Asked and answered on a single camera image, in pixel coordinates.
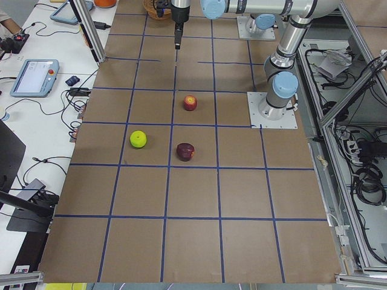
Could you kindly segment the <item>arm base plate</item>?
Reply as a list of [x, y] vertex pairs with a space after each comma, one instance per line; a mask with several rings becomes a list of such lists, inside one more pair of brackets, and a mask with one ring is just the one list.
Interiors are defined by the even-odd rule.
[[251, 14], [238, 16], [238, 36], [242, 40], [274, 41], [273, 26], [276, 23], [273, 14]]
[[266, 92], [248, 92], [250, 127], [255, 129], [297, 129], [295, 111], [297, 106], [288, 102], [284, 108], [271, 107]]

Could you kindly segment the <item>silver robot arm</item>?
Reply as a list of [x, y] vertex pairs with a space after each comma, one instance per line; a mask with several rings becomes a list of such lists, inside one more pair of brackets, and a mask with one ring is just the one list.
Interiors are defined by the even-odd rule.
[[184, 24], [189, 20], [190, 0], [171, 0], [172, 20], [175, 22], [174, 42], [175, 49], [181, 48]]
[[288, 25], [276, 51], [264, 64], [268, 93], [259, 105], [259, 113], [268, 120], [279, 120], [298, 89], [298, 79], [290, 72], [296, 52], [314, 18], [338, 8], [339, 1], [201, 1], [203, 14], [217, 19], [224, 13], [275, 14], [289, 16]]

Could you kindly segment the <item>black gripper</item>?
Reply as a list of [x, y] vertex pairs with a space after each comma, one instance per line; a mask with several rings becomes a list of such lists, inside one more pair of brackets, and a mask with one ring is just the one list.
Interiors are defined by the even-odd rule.
[[172, 20], [175, 22], [175, 49], [181, 48], [184, 23], [189, 20], [189, 8], [172, 7]]

